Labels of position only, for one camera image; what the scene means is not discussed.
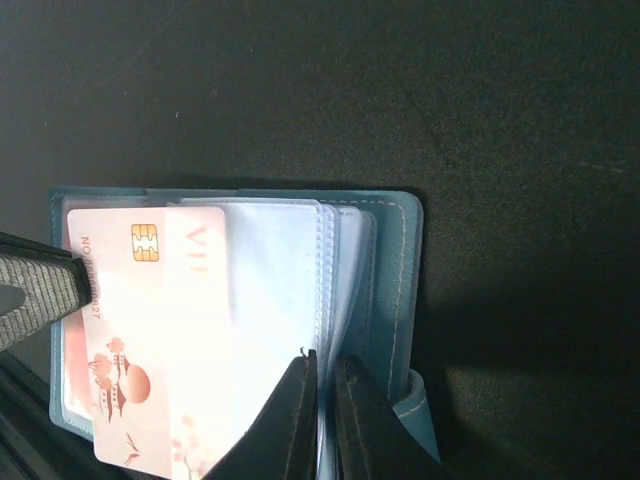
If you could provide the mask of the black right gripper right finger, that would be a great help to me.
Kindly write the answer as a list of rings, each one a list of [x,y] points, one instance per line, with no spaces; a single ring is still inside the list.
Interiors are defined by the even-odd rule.
[[[447,479],[448,473],[410,435],[363,362],[335,366],[336,434],[344,479]]]

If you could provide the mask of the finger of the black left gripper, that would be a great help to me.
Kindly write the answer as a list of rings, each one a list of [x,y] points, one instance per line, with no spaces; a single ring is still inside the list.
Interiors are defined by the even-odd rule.
[[[1,313],[1,349],[80,310],[93,300],[88,270],[71,252],[3,232],[1,285],[22,295]]]

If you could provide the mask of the white sunset chip card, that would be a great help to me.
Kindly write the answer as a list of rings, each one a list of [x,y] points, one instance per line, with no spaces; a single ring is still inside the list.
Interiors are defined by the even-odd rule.
[[[82,311],[96,457],[167,479],[197,479],[195,371],[229,326],[226,218],[218,207],[74,209],[85,262]]]

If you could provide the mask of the blue leather card holder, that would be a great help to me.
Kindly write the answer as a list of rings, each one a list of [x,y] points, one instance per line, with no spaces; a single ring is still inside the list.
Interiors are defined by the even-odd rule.
[[[239,197],[314,199],[334,207],[358,207],[376,223],[376,251],[368,262],[366,289],[343,344],[361,357],[414,439],[434,458],[439,448],[420,374],[409,366],[416,310],[424,214],[408,192],[384,190],[239,189]],[[74,313],[51,328],[49,416],[73,434],[92,440],[81,405],[88,390],[82,316]]]

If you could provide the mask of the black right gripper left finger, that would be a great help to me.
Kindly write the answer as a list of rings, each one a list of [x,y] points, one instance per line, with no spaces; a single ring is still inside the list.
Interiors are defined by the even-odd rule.
[[[317,453],[317,358],[294,358],[251,427],[205,477],[314,479]]]

